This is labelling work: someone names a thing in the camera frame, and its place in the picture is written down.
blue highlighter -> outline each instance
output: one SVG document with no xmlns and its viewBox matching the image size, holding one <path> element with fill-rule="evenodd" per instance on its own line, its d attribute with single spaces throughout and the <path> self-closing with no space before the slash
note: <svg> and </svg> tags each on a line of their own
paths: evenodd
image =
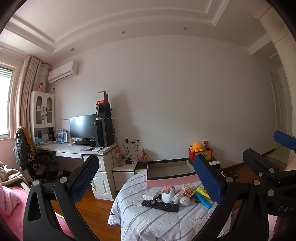
<svg viewBox="0 0 296 241">
<path fill-rule="evenodd" d="M 206 197 L 204 197 L 202 194 L 200 194 L 199 192 L 196 192 L 195 195 L 198 197 L 198 199 L 200 200 L 200 202 L 208 209 L 212 208 L 211 203 L 207 200 Z"/>
</svg>

cable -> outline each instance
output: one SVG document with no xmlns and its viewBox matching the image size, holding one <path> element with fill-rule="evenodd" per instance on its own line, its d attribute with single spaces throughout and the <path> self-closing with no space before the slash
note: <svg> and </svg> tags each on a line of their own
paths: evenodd
<svg viewBox="0 0 296 241">
<path fill-rule="evenodd" d="M 116 129 L 115 129 L 115 127 L 114 127 L 114 117 L 113 117 L 113 115 L 112 115 L 112 110 L 113 109 L 110 109 L 110 113 L 111 113 L 111 116 L 112 116 L 112 124 L 113 124 L 113 137 L 114 137 L 114 147 L 116 147 L 116 141 L 117 141 L 117 138 L 116 138 L 116 136 L 115 136 L 115 132 L 116 132 Z"/>
<path fill-rule="evenodd" d="M 128 148 L 128 144 L 126 144 L 126 147 L 125 147 L 125 146 L 124 146 L 124 143 L 123 143 L 124 141 L 125 141 L 125 140 L 122 141 L 122 145 L 123 145 L 123 147 L 124 147 L 124 149 L 125 149 L 126 152 L 125 152 L 125 154 L 123 154 L 122 156 L 128 154 L 128 150 L 126 150 L 126 147 Z"/>
<path fill-rule="evenodd" d="M 133 153 L 133 154 L 135 154 L 135 153 L 138 153 L 138 149 L 139 149 L 139 145 L 137 144 L 137 149 L 135 150 L 135 152 Z"/>
<path fill-rule="evenodd" d="M 138 148 L 139 148 L 139 141 L 138 141 Z M 137 158 L 138 158 L 138 161 L 140 161 L 140 158 L 138 157 L 138 152 L 137 152 Z"/>
</svg>

cabinet handle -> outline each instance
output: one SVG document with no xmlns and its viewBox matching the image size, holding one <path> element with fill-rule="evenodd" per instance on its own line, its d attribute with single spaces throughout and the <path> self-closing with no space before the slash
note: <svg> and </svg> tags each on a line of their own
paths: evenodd
<svg viewBox="0 0 296 241">
<path fill-rule="evenodd" d="M 91 187 L 95 190 L 95 192 L 97 192 L 97 190 L 96 190 L 96 186 L 95 186 L 95 184 L 94 184 L 94 181 L 91 181 Z"/>
</svg>

curtain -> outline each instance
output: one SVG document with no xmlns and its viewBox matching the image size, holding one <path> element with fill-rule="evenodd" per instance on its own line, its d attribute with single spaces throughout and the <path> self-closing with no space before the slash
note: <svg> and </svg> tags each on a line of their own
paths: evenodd
<svg viewBox="0 0 296 241">
<path fill-rule="evenodd" d="M 49 65 L 42 64 L 41 61 L 35 57 L 27 56 L 20 74 L 20 78 L 17 84 L 16 93 L 16 110 L 14 119 L 14 132 L 19 126 L 27 128 L 29 134 L 30 131 L 30 98 L 32 91 L 36 91 L 36 86 L 40 82 L 44 85 L 48 76 Z M 32 181 L 29 173 L 23 172 L 27 181 Z"/>
</svg>

pink box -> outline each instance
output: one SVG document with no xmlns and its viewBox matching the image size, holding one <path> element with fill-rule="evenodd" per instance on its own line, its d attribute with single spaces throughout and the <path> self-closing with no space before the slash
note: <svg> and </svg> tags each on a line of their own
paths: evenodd
<svg viewBox="0 0 296 241">
<path fill-rule="evenodd" d="M 148 188 L 180 185 L 200 180 L 193 168 L 193 163 L 188 158 L 150 161 L 146 178 Z"/>
</svg>

